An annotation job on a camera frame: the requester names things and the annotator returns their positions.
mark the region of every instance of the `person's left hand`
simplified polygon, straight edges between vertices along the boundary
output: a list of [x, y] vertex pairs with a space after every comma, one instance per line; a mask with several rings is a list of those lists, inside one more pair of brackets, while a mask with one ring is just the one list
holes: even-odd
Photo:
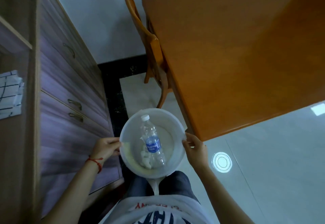
[[119, 155], [120, 147], [122, 143], [120, 142], [120, 138], [102, 138], [97, 140], [93, 151], [90, 155], [91, 159], [99, 159], [103, 158], [103, 160], [98, 160], [100, 164], [104, 164], [104, 162], [111, 157], [111, 155]]

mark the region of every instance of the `orange tabletop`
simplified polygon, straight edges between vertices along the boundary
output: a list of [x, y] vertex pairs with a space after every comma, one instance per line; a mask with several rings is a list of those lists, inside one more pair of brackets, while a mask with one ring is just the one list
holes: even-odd
[[325, 99], [325, 0], [142, 0], [201, 140]]

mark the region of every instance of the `black marble border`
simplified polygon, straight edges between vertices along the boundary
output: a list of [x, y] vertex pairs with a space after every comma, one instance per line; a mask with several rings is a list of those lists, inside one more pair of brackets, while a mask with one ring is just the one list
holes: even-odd
[[124, 124], [129, 119], [126, 112], [120, 78], [145, 73], [147, 55], [139, 55], [99, 64], [105, 88], [108, 110], [114, 136], [119, 137]]

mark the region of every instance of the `drawer handle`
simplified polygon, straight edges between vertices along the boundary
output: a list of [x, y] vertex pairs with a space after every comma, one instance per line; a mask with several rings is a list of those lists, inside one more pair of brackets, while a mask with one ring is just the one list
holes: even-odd
[[80, 122], [83, 122], [83, 117], [81, 115], [76, 115], [76, 114], [73, 114], [73, 113], [69, 113], [69, 116], [77, 119]]
[[78, 102], [73, 101], [71, 99], [68, 99], [68, 103], [72, 103], [72, 104], [76, 105], [79, 108], [79, 110], [82, 110], [81, 103], [78, 103]]
[[63, 43], [63, 46], [67, 47], [69, 49], [69, 51], [72, 53], [72, 57], [75, 59], [76, 54], [75, 54], [74, 50], [69, 45], [66, 45], [65, 43]]

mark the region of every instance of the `checkered cloth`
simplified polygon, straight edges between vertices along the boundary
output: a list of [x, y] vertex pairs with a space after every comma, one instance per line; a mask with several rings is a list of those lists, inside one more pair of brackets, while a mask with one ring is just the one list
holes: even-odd
[[17, 70], [0, 74], [0, 119], [21, 114], [23, 89]]

